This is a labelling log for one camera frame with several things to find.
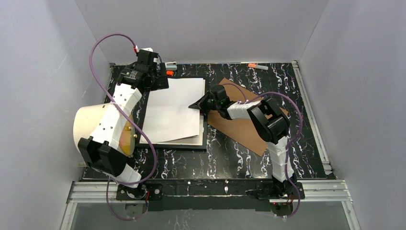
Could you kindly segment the brown backing board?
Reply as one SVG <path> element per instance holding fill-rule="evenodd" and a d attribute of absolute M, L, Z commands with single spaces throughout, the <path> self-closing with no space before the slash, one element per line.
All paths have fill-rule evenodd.
<path fill-rule="evenodd" d="M 225 87 L 226 93 L 232 101 L 255 102 L 264 99 L 240 87 L 233 90 L 233 84 L 227 80 L 223 80 L 219 85 Z M 248 150 L 261 156 L 268 149 L 267 143 L 257 135 L 250 120 L 227 120 L 222 118 L 217 111 L 210 111 L 207 116 L 209 125 L 226 134 Z"/>

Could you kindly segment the white mat board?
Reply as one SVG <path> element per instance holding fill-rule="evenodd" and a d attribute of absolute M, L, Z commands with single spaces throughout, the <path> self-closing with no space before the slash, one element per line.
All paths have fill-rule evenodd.
<path fill-rule="evenodd" d="M 202 146 L 204 117 L 165 115 L 154 118 L 148 115 L 144 119 L 142 130 L 152 144 Z"/>

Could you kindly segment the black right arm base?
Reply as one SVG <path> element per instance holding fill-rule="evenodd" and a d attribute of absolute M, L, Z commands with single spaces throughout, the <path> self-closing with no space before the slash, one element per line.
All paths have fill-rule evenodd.
<path fill-rule="evenodd" d="M 264 199 L 304 199 L 305 192 L 303 184 L 293 180 L 294 187 L 289 181 L 285 180 L 283 183 L 276 180 L 262 180 L 255 185 L 252 194 L 259 200 Z"/>

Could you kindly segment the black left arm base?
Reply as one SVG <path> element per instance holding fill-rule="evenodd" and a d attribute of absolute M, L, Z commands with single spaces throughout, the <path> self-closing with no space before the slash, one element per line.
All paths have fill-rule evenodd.
<path fill-rule="evenodd" d="M 162 192 L 162 184 L 141 184 L 137 188 L 130 188 L 120 184 L 117 188 L 116 200 L 157 201 L 162 199 Z"/>

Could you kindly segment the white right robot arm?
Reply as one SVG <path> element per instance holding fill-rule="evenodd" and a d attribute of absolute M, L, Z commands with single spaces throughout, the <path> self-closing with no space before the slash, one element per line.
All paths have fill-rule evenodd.
<path fill-rule="evenodd" d="M 270 97 L 255 102 L 232 101 L 225 87 L 217 85 L 188 107 L 204 115 L 217 111 L 227 120 L 250 120 L 257 135 L 268 145 L 272 178 L 281 183 L 292 178 L 294 171 L 286 150 L 290 121 Z"/>

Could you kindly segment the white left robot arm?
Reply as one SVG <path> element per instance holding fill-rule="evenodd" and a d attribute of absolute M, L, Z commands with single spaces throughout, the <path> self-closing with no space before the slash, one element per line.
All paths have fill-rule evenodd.
<path fill-rule="evenodd" d="M 81 137 L 77 147 L 88 167 L 112 177 L 129 188 L 143 182 L 141 174 L 129 164 L 119 141 L 131 112 L 145 92 L 169 88 L 166 65 L 151 48 L 138 51 L 137 61 L 122 69 L 110 103 L 96 120 L 88 137 Z"/>

